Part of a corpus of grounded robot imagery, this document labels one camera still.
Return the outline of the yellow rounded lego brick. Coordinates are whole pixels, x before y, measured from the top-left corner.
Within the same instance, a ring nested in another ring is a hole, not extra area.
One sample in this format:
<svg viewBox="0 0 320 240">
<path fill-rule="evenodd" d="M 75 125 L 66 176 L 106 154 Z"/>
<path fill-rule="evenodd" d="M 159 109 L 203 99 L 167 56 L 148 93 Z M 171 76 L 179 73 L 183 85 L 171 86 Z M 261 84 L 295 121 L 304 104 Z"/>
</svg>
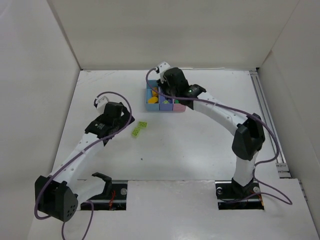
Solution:
<svg viewBox="0 0 320 240">
<path fill-rule="evenodd" d="M 148 104 L 158 104 L 159 103 L 159 98 L 157 96 L 153 96 L 147 100 Z"/>
</svg>

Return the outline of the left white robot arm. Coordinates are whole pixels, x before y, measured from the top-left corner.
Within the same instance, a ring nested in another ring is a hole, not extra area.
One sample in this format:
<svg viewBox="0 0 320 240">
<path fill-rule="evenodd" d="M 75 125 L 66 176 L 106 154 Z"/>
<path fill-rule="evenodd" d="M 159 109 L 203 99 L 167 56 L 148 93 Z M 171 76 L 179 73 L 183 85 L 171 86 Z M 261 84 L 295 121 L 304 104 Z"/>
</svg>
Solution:
<svg viewBox="0 0 320 240">
<path fill-rule="evenodd" d="M 95 172 L 79 183 L 82 172 L 94 156 L 134 117 L 122 102 L 105 102 L 103 112 L 84 130 L 81 140 L 69 157 L 48 176 L 39 176 L 34 184 L 34 212 L 68 222 L 81 204 L 95 196 L 107 197 L 112 191 L 112 178 Z"/>
</svg>

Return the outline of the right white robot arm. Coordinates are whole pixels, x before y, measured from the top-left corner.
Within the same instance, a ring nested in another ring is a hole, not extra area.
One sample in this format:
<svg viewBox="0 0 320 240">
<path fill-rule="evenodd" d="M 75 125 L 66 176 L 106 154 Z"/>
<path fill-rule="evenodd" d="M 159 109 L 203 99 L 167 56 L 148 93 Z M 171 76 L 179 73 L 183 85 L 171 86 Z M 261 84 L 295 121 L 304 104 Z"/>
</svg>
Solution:
<svg viewBox="0 0 320 240">
<path fill-rule="evenodd" d="M 247 113 L 241 116 L 235 110 L 223 108 L 205 88 L 198 84 L 190 85 L 178 67 L 161 63 L 156 72 L 160 76 L 157 85 L 163 95 L 177 99 L 180 104 L 206 115 L 231 133 L 233 136 L 231 149 L 236 155 L 236 168 L 231 179 L 231 187 L 239 198 L 243 198 L 253 184 L 254 165 L 265 141 L 260 116 L 253 114 L 257 119 L 252 119 Z"/>
</svg>

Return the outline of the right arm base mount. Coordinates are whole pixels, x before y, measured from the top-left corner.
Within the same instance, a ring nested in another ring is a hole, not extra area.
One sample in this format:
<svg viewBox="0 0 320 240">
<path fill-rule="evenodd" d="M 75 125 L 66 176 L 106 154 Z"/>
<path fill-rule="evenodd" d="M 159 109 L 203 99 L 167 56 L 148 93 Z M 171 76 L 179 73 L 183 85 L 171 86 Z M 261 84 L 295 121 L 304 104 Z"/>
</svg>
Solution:
<svg viewBox="0 0 320 240">
<path fill-rule="evenodd" d="M 260 186 L 251 180 L 246 186 L 241 186 L 232 180 L 216 180 L 215 194 L 219 210 L 264 210 L 260 194 Z"/>
</svg>

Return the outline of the aluminium rail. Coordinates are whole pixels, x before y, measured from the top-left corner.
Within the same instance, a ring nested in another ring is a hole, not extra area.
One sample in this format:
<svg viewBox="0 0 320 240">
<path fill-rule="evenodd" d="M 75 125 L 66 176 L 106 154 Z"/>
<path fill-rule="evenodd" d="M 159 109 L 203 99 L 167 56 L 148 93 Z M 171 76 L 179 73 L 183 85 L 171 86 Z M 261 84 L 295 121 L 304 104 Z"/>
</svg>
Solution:
<svg viewBox="0 0 320 240">
<path fill-rule="evenodd" d="M 253 88 L 255 90 L 258 104 L 260 107 L 260 111 L 261 111 L 260 116 L 263 119 L 263 121 L 266 123 L 266 125 L 269 127 L 271 132 L 274 134 L 275 139 L 278 143 L 278 156 L 274 162 L 275 162 L 275 166 L 276 166 L 279 178 L 280 179 L 291 179 L 292 176 L 291 176 L 289 167 L 287 165 L 285 156 L 283 154 L 280 140 L 279 140 L 276 128 L 275 128 L 275 124 L 274 124 L 274 121 L 273 121 L 273 118 L 272 118 L 272 115 L 270 112 L 270 108 L 267 103 L 267 99 L 266 99 L 264 90 L 262 88 L 262 84 L 261 84 L 261 81 L 260 81 L 260 78 L 258 75 L 258 71 L 257 70 L 250 70 L 249 76 L 251 78 Z"/>
</svg>

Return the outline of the light blue container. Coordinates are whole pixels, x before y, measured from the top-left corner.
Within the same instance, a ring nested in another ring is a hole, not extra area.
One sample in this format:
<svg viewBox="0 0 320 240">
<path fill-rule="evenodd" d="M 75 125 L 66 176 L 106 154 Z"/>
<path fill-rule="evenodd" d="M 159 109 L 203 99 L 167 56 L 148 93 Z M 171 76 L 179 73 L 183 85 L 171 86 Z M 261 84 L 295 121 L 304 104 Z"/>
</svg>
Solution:
<svg viewBox="0 0 320 240">
<path fill-rule="evenodd" d="M 159 103 L 149 103 L 148 100 L 153 96 L 152 95 L 152 88 L 157 87 L 156 80 L 149 80 L 149 84 L 151 87 L 146 85 L 145 89 L 145 108 L 148 112 L 158 112 L 160 110 Z"/>
</svg>

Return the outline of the small yellow lego brick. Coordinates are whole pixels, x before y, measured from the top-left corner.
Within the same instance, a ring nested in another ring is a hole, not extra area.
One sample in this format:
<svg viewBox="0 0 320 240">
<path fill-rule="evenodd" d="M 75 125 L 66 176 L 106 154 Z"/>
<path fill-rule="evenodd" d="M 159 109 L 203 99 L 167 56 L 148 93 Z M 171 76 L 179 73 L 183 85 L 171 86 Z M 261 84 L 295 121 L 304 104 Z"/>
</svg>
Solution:
<svg viewBox="0 0 320 240">
<path fill-rule="evenodd" d="M 158 93 L 155 92 L 155 91 L 152 91 L 151 93 L 152 93 L 152 96 L 153 96 L 153 97 L 156 97 L 156 98 L 157 98 L 157 97 L 159 96 Z"/>
</svg>

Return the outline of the pink container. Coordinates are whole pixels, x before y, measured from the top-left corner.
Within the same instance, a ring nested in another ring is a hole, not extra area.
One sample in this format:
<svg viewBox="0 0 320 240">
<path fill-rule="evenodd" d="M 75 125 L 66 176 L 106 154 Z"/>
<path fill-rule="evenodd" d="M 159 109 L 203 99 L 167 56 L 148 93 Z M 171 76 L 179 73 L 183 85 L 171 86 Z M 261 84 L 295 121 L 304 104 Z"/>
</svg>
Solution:
<svg viewBox="0 0 320 240">
<path fill-rule="evenodd" d="M 173 108 L 172 110 L 174 112 L 185 112 L 186 111 L 186 106 L 185 105 L 182 105 L 181 103 L 178 103 L 178 104 L 175 104 L 175 100 L 173 100 Z"/>
</svg>

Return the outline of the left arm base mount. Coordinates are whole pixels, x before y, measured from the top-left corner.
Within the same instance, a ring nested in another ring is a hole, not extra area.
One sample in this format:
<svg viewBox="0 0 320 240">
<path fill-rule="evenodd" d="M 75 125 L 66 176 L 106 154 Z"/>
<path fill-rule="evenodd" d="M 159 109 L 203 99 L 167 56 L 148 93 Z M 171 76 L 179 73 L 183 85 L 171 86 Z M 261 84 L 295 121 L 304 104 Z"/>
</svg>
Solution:
<svg viewBox="0 0 320 240">
<path fill-rule="evenodd" d="M 111 177 L 96 172 L 92 176 L 103 181 L 103 191 L 89 200 L 95 211 L 125 211 L 127 208 L 127 180 L 112 180 Z"/>
</svg>

